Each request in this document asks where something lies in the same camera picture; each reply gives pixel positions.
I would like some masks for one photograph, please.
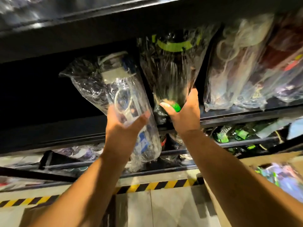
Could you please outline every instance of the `green cap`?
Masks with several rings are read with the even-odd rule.
[[[181,110],[180,105],[177,104],[177,103],[173,103],[171,106],[174,108],[174,110],[175,110],[176,112],[179,112],[179,111]]]

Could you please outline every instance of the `storage rack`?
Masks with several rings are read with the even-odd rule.
[[[30,60],[26,60],[27,58],[35,59],[35,57],[43,56],[41,59],[48,59],[48,56],[56,56],[56,54],[48,54],[57,53],[59,56],[65,51],[78,54],[79,50],[75,49],[100,44],[105,45],[107,47],[105,50],[108,51],[112,47],[119,48],[125,40],[130,38],[178,28],[196,27],[203,23],[228,22],[239,17],[261,13],[284,12],[300,6],[303,6],[303,0],[46,0],[1,16],[0,63],[3,63],[2,67],[7,68],[18,64],[17,62],[24,64]],[[204,112],[201,106],[200,125],[208,128],[227,123],[243,123],[302,114],[303,100],[286,104],[275,98],[268,102],[264,111],[233,106],[229,110]],[[0,129],[0,156],[104,142],[105,127],[106,116],[100,114]],[[174,132],[172,123],[159,125],[158,130],[160,134]],[[275,139],[275,137],[270,137],[219,145],[228,148],[266,143]],[[294,146],[298,148],[300,145],[301,140],[297,138],[278,145],[271,151],[272,153],[286,149],[289,151]],[[188,152],[185,149],[167,150],[163,151],[161,156],[186,153]],[[30,165],[16,169],[1,167],[0,175],[57,181],[45,185],[51,186],[71,183],[76,178],[48,174],[43,171],[86,167],[91,163]],[[173,167],[151,165],[141,172],[124,173],[122,177],[196,168],[192,162],[188,165]]]

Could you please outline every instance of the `forearm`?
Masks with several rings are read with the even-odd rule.
[[[301,226],[238,159],[203,132],[189,131],[182,139],[233,227]]]
[[[126,162],[104,150],[100,158],[35,221],[32,227],[100,225]]]

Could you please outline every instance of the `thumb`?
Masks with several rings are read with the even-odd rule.
[[[150,115],[151,113],[149,111],[144,112],[129,126],[129,128],[139,133],[139,131],[147,124]]]
[[[169,116],[174,116],[175,114],[177,114],[175,109],[168,103],[162,102],[160,103],[160,106],[164,108],[164,110],[167,112],[167,114],[169,114]]]

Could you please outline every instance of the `floor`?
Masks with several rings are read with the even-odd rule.
[[[195,179],[198,170],[120,179],[117,187],[170,180]],[[0,193],[0,202],[62,194],[69,186],[57,186]],[[0,208],[2,226],[19,226],[24,209],[31,206]],[[108,215],[115,227],[220,227],[205,185],[128,192],[113,196]]]

